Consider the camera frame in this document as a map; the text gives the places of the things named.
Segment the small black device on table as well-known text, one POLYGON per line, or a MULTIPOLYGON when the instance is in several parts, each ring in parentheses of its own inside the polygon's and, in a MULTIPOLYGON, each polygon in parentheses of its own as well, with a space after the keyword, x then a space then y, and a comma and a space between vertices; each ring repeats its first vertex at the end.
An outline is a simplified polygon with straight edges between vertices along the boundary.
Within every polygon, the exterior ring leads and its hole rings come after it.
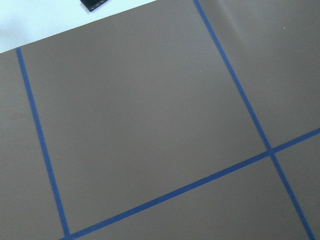
POLYGON ((80 2, 85 6, 85 8, 92 12, 97 9, 99 6, 103 5, 108 0, 80 0, 80 2))

